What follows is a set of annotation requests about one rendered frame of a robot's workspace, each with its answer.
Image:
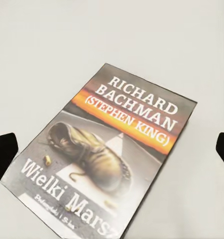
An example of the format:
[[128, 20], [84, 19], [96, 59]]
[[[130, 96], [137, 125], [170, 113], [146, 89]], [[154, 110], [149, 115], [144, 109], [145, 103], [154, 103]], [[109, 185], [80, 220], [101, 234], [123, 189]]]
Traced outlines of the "hardback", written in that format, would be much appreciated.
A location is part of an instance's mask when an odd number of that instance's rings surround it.
[[196, 105], [106, 63], [0, 183], [61, 239], [121, 239]]

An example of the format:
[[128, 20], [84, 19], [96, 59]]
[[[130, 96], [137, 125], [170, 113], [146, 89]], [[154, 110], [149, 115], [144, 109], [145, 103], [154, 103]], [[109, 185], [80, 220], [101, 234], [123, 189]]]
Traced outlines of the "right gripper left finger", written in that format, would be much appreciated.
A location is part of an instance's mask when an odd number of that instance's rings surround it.
[[0, 136], [0, 180], [18, 152], [18, 143], [14, 132]]

